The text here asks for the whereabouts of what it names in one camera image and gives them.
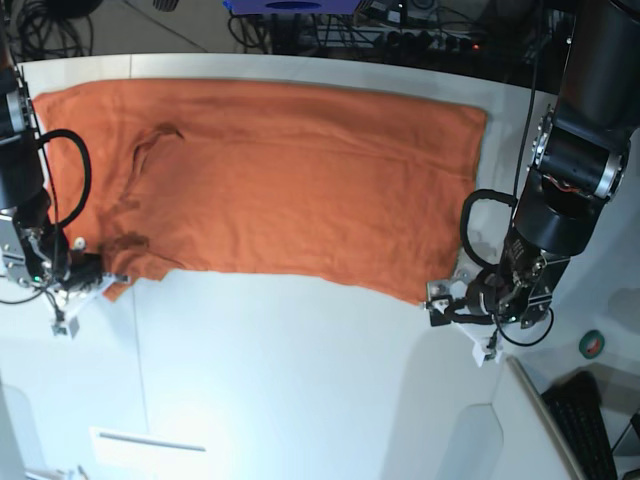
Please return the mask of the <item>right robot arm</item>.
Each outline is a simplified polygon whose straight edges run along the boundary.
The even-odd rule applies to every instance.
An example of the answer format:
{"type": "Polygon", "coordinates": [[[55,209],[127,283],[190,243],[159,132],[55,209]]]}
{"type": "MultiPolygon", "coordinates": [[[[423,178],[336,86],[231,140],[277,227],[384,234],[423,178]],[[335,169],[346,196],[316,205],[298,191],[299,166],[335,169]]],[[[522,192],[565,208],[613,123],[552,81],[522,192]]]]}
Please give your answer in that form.
{"type": "Polygon", "coordinates": [[[100,255],[70,246],[64,229],[86,207],[92,187],[92,166],[85,142],[75,132],[41,133],[28,83],[10,51],[6,23],[1,23],[1,261],[3,277],[34,294],[91,291],[108,282],[128,283],[126,275],[105,270],[100,255]],[[77,205],[64,218],[46,145],[72,142],[81,157],[83,181],[77,205]]]}

